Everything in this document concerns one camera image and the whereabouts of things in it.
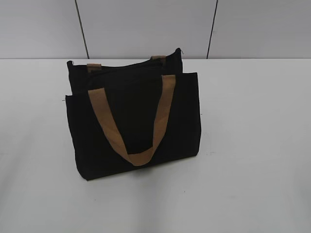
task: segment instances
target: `bag strap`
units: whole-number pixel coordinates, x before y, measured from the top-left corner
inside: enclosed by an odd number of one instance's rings
[[[137,154],[127,153],[122,136],[113,119],[105,89],[100,88],[88,91],[94,113],[109,144],[116,153],[134,166],[141,166],[148,163],[162,141],[169,119],[175,84],[175,75],[162,75],[162,94],[155,115],[153,146]]]
[[[102,64],[88,63],[87,72],[90,73],[92,70],[102,70]]]
[[[162,64],[165,66],[166,56],[163,56],[163,55],[151,56],[151,60],[156,60],[156,59],[160,59]]]

